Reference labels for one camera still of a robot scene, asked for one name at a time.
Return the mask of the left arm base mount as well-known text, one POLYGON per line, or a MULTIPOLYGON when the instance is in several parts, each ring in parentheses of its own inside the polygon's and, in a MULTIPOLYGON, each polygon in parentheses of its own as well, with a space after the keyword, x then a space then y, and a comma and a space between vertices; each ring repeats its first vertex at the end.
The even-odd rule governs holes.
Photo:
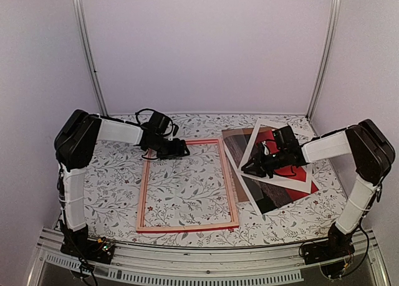
POLYGON ((86 238, 75 239, 65 236, 60 251, 82 260, 111 264, 115 252, 115 243, 105 237, 93 241, 86 238))

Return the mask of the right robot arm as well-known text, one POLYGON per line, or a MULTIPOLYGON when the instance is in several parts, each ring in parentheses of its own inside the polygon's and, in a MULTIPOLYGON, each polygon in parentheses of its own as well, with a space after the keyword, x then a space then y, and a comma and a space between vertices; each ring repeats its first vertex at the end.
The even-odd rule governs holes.
POLYGON ((341 156, 351 158, 353 186, 342 213, 330 228, 331 238, 322 246, 327 258, 336 258, 346 249, 344 237, 360 227, 372 204, 380 200, 382 183, 396 157, 393 145, 369 118, 305 143, 300 143, 293 128, 286 125, 272 131, 272 141, 275 151, 266 140, 257 144, 255 154, 240 166, 244 174, 272 178, 277 170, 287 166, 300 167, 341 156))

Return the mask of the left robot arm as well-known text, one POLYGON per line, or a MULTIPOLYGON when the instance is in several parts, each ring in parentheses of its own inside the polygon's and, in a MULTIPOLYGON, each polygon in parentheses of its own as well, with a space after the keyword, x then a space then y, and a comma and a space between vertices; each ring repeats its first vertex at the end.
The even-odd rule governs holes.
POLYGON ((188 156, 185 140, 176 137, 178 126, 154 111, 145 123, 89 114, 76 109, 55 138, 59 164, 59 201, 62 223, 71 232, 87 228, 84 215, 84 177, 98 141, 111 141, 152 150, 161 160, 188 156))

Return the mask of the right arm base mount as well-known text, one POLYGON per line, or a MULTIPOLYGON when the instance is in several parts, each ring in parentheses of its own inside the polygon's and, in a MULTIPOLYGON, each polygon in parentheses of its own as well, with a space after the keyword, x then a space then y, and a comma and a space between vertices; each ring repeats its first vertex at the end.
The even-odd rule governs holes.
POLYGON ((319 264, 321 273, 330 280, 340 279, 353 263, 355 248, 351 240, 337 242, 337 238, 324 241, 305 241, 299 247, 299 256, 305 265, 319 264))

